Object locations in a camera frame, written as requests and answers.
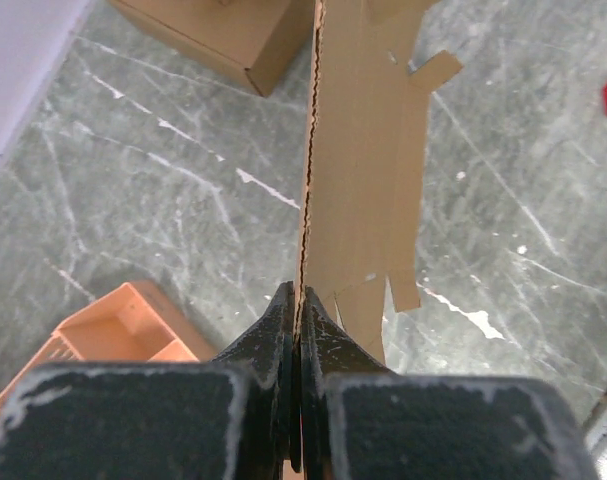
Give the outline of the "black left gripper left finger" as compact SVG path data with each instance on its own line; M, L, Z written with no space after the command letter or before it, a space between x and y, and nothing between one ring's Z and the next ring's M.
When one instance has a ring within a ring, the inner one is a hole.
M294 293L210 360L51 362L0 413L0 479L279 479L298 463Z

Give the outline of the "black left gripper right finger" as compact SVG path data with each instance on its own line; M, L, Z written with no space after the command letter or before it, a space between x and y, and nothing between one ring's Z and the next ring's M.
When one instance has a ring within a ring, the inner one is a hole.
M298 300L302 464L309 479L593 479L575 417L527 377L400 375Z

